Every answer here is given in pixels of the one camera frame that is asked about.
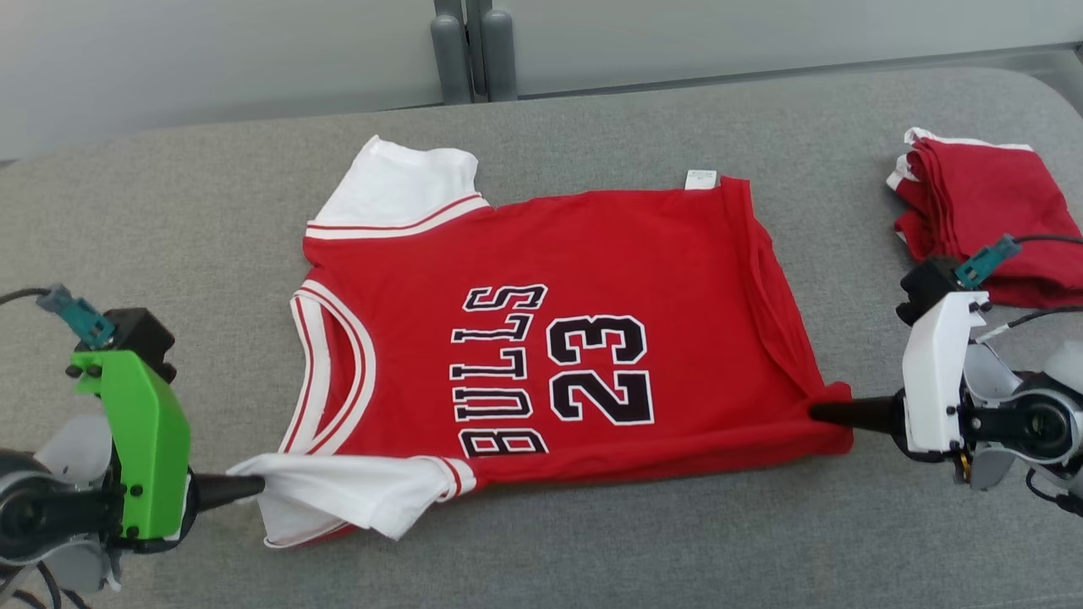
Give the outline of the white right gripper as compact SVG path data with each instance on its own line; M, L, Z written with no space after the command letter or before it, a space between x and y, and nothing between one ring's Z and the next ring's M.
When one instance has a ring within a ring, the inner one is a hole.
M983 304L990 304L987 291L952 291L910 328L902 373L905 440L912 453L948 453L962 443L958 415L948 409L960 409L962 404L960 386L965 358L971 328L986 325ZM896 406L893 396L847 398L813 404L812 419L858 431L896 435L897 422L888 415Z

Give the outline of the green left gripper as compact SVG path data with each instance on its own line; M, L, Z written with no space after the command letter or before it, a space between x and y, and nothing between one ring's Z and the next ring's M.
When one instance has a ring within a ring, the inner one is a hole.
M121 519L112 527L127 542L165 539L182 527L190 475L190 422L173 389L135 352L76 351L77 393L97 397L112 436L115 479L123 485ZM255 500L260 475L193 475L196 510Z

